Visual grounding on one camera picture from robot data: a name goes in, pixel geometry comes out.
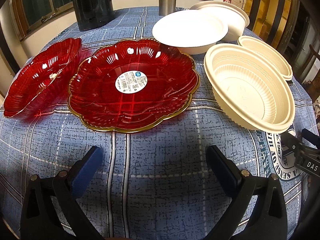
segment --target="bowl rim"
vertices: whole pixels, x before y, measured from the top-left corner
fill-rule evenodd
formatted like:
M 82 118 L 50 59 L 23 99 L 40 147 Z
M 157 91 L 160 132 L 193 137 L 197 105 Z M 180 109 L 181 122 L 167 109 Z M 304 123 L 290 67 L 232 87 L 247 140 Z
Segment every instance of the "bowl rim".
M 72 40 L 74 40 L 74 41 L 79 41 L 79 40 L 80 40 L 80 47 L 79 47 L 79 49 L 80 49 L 81 46 L 82 46 L 82 40 L 81 40 L 80 37 L 74 37 L 74 38 L 73 38 L 73 37 L 72 37 L 72 38 L 70 37 L 70 38 L 66 38 L 66 39 L 64 39 L 64 40 L 62 40 L 62 41 L 55 42 L 55 43 L 51 44 L 51 45 L 50 45 L 48 48 L 46 48 L 45 50 L 43 50 L 43 51 L 39 52 L 37 55 L 35 55 L 35 56 L 33 57 L 33 59 L 32 59 L 29 63 L 27 63 L 26 65 L 23 66 L 23 68 L 25 68 L 25 67 L 29 68 L 29 67 L 31 66 L 31 63 L 33 62 L 33 60 L 34 60 L 34 59 L 37 59 L 37 57 L 38 57 L 39 55 L 41 55 L 42 53 L 46 52 L 49 48 L 51 48 L 52 45 L 57 44 L 57 43 L 61 43 L 61 42 L 65 42 L 66 40 L 70 40 L 70 41 L 72 41 Z M 40 93 L 42 93 L 45 89 L 47 89 L 47 88 L 56 80 L 56 78 L 60 77 L 60 75 L 61 75 L 62 72 L 63 72 L 63 71 L 60 71 L 59 74 L 57 74 L 57 75 L 51 80 L 51 82 L 50 82 L 48 85 L 46 85 L 41 91 L 39 91 L 39 92 L 25 105 L 25 107 L 24 107 L 22 110 L 20 110 L 19 112 L 17 112 L 17 113 L 14 114 L 14 115 L 10 115 L 10 116 L 5 115 L 6 111 L 5 111 L 5 107 L 4 107 L 4 102 L 5 102 L 5 100 L 4 100 L 4 102 L 3 102 L 4 116 L 5 116 L 6 118 L 13 118 L 13 117 L 17 116 L 18 114 L 22 113 L 22 112 L 26 109 L 26 107 L 27 107 L 32 101 L 34 101 L 34 100 L 38 97 L 38 95 L 40 95 Z M 11 86 L 12 86 L 15 82 L 17 82 L 18 78 L 20 77 L 20 74 L 21 74 L 21 73 L 19 73 L 18 76 L 17 76 L 17 78 L 11 83 L 5 99 L 7 99 L 7 97 L 9 96 L 10 88 L 11 88 Z
M 136 42 L 139 42 L 139 41 L 142 41 L 142 40 L 151 40 L 151 41 L 155 41 L 159 44 L 161 44 L 159 41 L 155 40 L 154 38 L 142 38 L 142 39 L 122 39 L 118 42 L 116 42 L 115 44 L 110 44 L 110 45 L 106 45 L 106 46 L 103 46 L 101 48 L 99 48 L 98 50 L 95 51 L 95 53 L 91 56 L 91 57 L 88 57 L 86 58 L 85 60 L 83 60 L 80 64 L 79 64 L 79 67 L 78 67 L 78 70 L 77 70 L 77 73 L 71 78 L 70 82 L 69 82 L 69 85 L 68 85 L 68 92 L 69 92 L 69 98 L 68 98 L 68 101 L 67 101 L 67 105 L 68 105 L 68 108 L 70 110 L 70 112 L 72 114 L 74 114 L 75 116 L 79 117 L 82 124 L 91 129 L 91 130 L 94 130 L 94 131 L 99 131 L 99 132 L 112 132 L 112 131 L 115 131 L 115 132 L 119 132 L 119 133 L 137 133 L 137 132 L 143 132 L 143 131 L 146 131 L 146 130 L 149 130 L 149 129 L 152 129 L 154 127 L 156 127 L 158 124 L 160 124 L 162 121 L 165 121 L 165 120 L 168 120 L 170 118 L 173 118 L 173 117 L 176 117 L 177 115 L 181 114 L 183 111 L 185 111 L 189 105 L 191 104 L 191 101 L 192 101 L 192 95 L 196 92 L 196 90 L 199 88 L 199 85 L 200 85 L 200 76 L 199 76 L 199 73 L 196 71 L 196 63 L 194 61 L 194 59 L 188 55 L 188 54 L 185 54 L 183 52 L 181 52 L 180 50 L 179 53 L 183 54 L 183 55 L 186 55 L 190 60 L 191 60 L 191 63 L 192 63 L 192 71 L 196 74 L 196 78 L 197 78 L 197 83 L 196 85 L 194 86 L 194 88 L 191 90 L 191 92 L 188 94 L 188 97 L 187 97 L 187 100 L 185 102 L 185 104 L 179 108 L 178 110 L 174 111 L 173 113 L 171 114 L 168 114 L 168 115 L 164 115 L 162 117 L 160 117 L 159 119 L 157 119 L 156 121 L 154 121 L 153 123 L 151 124 L 148 124 L 146 126 L 143 126 L 143 127 L 140 127 L 140 128 L 136 128 L 136 129 L 122 129 L 122 128 L 118 128 L 118 127 L 115 127 L 115 126 L 110 126 L 110 127 L 100 127 L 100 126 L 94 126 L 94 125 L 91 125 L 89 122 L 87 122 L 84 118 L 83 115 L 81 115 L 80 113 L 78 113 L 77 111 L 75 111 L 71 105 L 70 105 L 70 102 L 71 102 L 71 98 L 72 98 L 72 93 L 71 93 L 71 90 L 70 90 L 70 85 L 71 83 L 73 82 L 73 80 L 78 76 L 78 71 L 80 70 L 80 67 L 81 65 L 86 62 L 87 60 L 89 60 L 90 58 L 92 58 L 93 56 L 95 56 L 100 50 L 102 49 L 105 49 L 105 48 L 108 48 L 108 47 L 112 47 L 112 46 L 115 46 L 117 45 L 118 43 L 121 43 L 123 41 L 136 41 Z
M 182 10 L 182 11 L 177 11 L 177 12 L 173 12 L 171 14 L 168 14 L 167 16 L 172 16 L 173 14 L 187 14 L 189 13 L 190 10 Z M 172 47 L 177 47 L 177 48 L 199 48 L 199 47 L 203 47 L 203 46 L 208 46 L 208 45 L 211 45 L 211 44 L 215 44 L 217 41 L 220 41 L 222 40 L 227 34 L 228 34 L 228 31 L 229 31 L 229 27 L 228 27 L 228 24 L 221 20 L 219 17 L 215 16 L 215 15 L 212 15 L 212 14 L 208 14 L 208 13 L 204 13 L 204 12 L 201 12 L 200 10 L 198 10 L 198 12 L 203 15 L 203 16 L 206 16 L 208 18 L 214 18 L 215 21 L 221 23 L 222 25 L 222 31 L 220 32 L 220 35 L 218 36 L 217 35 L 217 38 L 215 38 L 214 40 L 210 41 L 210 43 L 205 43 L 205 44 L 202 44 L 202 45 L 199 45 L 199 46 L 184 46 L 183 44 L 178 44 L 178 43 L 175 43 L 174 45 L 170 45 L 170 44 L 166 44 L 165 41 L 162 40 L 162 38 L 160 38 L 160 40 L 158 41 L 158 39 L 155 37 L 154 35 L 154 29 L 155 27 L 157 26 L 158 22 L 160 22 L 162 19 L 164 19 L 165 17 L 162 17 L 160 20 L 158 20 L 155 25 L 152 27 L 152 36 L 154 37 L 154 39 L 162 44 L 165 44 L 165 45 L 168 45 L 168 46 L 172 46 Z
M 218 52 L 224 51 L 224 50 L 235 50 L 239 49 L 243 52 L 246 52 L 250 54 L 252 57 L 256 58 L 259 62 L 261 62 L 262 65 L 265 65 L 269 68 L 269 70 L 277 77 L 278 82 L 282 85 L 284 88 L 284 92 L 286 93 L 288 103 L 289 103 L 289 113 L 287 114 L 286 118 L 280 122 L 280 123 L 269 123 L 264 120 L 261 120 L 254 115 L 250 115 L 246 113 L 238 104 L 227 94 L 223 91 L 223 89 L 217 85 L 215 74 L 212 72 L 212 57 L 215 56 Z M 204 70 L 206 72 L 206 75 L 213 87 L 213 89 L 218 93 L 218 95 L 222 98 L 222 100 L 225 101 L 226 104 L 228 104 L 229 107 L 233 109 L 234 112 L 236 112 L 237 115 L 239 115 L 242 119 L 244 119 L 246 122 L 248 122 L 250 125 L 258 128 L 259 130 L 263 131 L 269 131 L 274 133 L 279 133 L 285 131 L 292 123 L 295 117 L 295 104 L 293 95 L 291 93 L 291 90 L 287 84 L 287 82 L 283 79 L 280 72 L 276 69 L 276 67 L 272 64 L 270 64 L 268 61 L 266 61 L 262 56 L 256 53 L 252 53 L 251 50 L 241 47 L 239 45 L 235 44 L 218 44 L 215 46 L 212 46 L 205 58 L 204 58 Z
M 234 4 L 226 3 L 223 1 L 214 1 L 214 0 L 202 1 L 202 2 L 196 3 L 195 5 L 190 7 L 190 10 L 201 10 L 206 7 L 221 7 L 221 8 L 226 8 L 226 9 L 229 9 L 231 11 L 236 12 L 244 19 L 245 28 L 248 27 L 248 25 L 250 23 L 249 16 L 245 13 L 244 10 L 242 10 L 241 8 L 239 8 L 238 6 L 236 6 Z
M 250 37 L 250 36 L 240 36 L 238 38 L 238 45 L 242 46 L 242 47 L 246 47 L 246 45 L 243 44 L 243 41 L 250 41 L 250 42 L 257 42 L 260 45 L 270 49 L 282 62 L 284 62 L 284 65 L 286 66 L 287 70 L 288 70 L 288 75 L 281 73 L 281 71 L 277 68 L 277 70 L 281 73 L 281 75 L 283 76 L 283 78 L 285 80 L 290 81 L 292 79 L 293 76 L 293 72 L 292 72 L 292 67 L 290 66 L 290 64 L 287 62 L 287 60 L 276 50 L 274 49 L 272 46 L 270 46 L 269 44 L 265 43 L 264 41 L 261 41 L 255 37 Z

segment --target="red plastic fruit plate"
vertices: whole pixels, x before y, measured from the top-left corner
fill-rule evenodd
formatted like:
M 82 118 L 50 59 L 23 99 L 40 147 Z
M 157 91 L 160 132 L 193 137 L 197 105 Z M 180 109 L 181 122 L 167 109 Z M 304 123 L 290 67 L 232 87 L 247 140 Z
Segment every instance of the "red plastic fruit plate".
M 4 100 L 4 116 L 28 119 L 50 113 L 63 97 L 76 73 L 81 39 L 68 38 L 52 44 L 25 65 Z
M 200 78 L 193 59 L 153 39 L 125 40 L 83 61 L 70 111 L 95 131 L 141 132 L 182 113 Z

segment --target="white bowl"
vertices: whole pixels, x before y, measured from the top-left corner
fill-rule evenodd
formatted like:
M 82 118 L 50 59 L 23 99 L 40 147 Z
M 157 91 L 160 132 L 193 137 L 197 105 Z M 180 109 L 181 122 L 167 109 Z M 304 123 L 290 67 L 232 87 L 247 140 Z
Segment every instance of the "white bowl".
M 153 27 L 154 38 L 166 45 L 178 47 L 189 55 L 206 53 L 228 32 L 228 25 L 215 16 L 197 10 L 171 13 Z
M 275 65 L 285 80 L 292 79 L 293 73 L 290 64 L 277 50 L 264 41 L 254 37 L 241 36 L 238 39 L 238 44 L 260 54 L 271 64 Z
M 217 16 L 228 24 L 228 34 L 222 39 L 225 42 L 236 41 L 250 23 L 248 15 L 238 6 L 221 1 L 203 1 L 195 4 L 190 10 L 201 10 Z
M 204 69 L 221 109 L 250 130 L 282 133 L 293 123 L 295 105 L 274 65 L 245 47 L 218 44 L 204 58 Z

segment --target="bowl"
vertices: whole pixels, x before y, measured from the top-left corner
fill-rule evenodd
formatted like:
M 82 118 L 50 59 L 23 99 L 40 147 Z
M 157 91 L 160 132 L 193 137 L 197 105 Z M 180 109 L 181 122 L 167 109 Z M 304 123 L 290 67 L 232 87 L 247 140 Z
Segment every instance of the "bowl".
M 218 17 L 228 24 L 228 33 L 222 41 L 236 41 L 250 23 L 248 15 L 238 6 L 222 1 L 202 1 L 190 8 L 200 10 Z
M 262 56 L 238 45 L 218 44 L 205 55 L 204 69 L 219 106 L 240 126 L 282 133 L 292 125 L 290 88 Z
M 200 78 L 193 59 L 153 39 L 124 40 L 84 60 L 68 107 L 95 131 L 142 132 L 182 113 Z
M 292 79 L 293 73 L 290 64 L 276 49 L 266 44 L 264 41 L 254 37 L 241 36 L 238 39 L 238 44 L 258 53 L 269 63 L 275 65 L 285 80 Z
M 153 27 L 154 38 L 188 55 L 206 53 L 228 33 L 228 25 L 216 16 L 184 10 L 161 18 Z
M 68 83 L 76 73 L 82 51 L 80 38 L 52 44 L 25 65 L 4 100 L 4 116 L 27 119 L 51 112 L 68 98 Z

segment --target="tablecloth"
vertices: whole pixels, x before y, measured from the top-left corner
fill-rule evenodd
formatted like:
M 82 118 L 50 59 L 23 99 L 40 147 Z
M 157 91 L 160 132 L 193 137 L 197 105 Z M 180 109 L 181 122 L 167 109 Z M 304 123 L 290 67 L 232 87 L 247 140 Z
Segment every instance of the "tablecloth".
M 109 24 L 80 32 L 75 23 L 45 48 L 67 37 L 81 37 L 91 53 L 121 39 L 152 37 L 152 27 L 160 18 L 158 7 L 117 10 L 116 19 Z M 244 35 L 256 37 L 247 29 Z M 19 235 L 21 203 L 30 176 L 51 177 L 68 170 L 96 145 L 104 151 L 103 164 L 78 203 L 103 236 L 202 239 L 231 202 L 205 161 L 206 148 L 217 145 L 239 169 L 263 177 L 279 175 L 290 236 L 301 201 L 307 197 L 306 174 L 293 166 L 293 154 L 281 147 L 279 135 L 241 128 L 225 115 L 205 75 L 204 54 L 193 58 L 201 84 L 191 105 L 179 116 L 142 133 L 94 132 L 66 104 L 29 123 L 4 118 L 1 108 L 0 207 L 12 229 Z M 290 88 L 296 106 L 290 132 L 299 138 L 303 128 L 317 133 L 310 97 L 294 78 Z M 255 201 L 253 197 L 236 232 L 244 229 Z M 62 225 L 70 231 L 55 205 Z

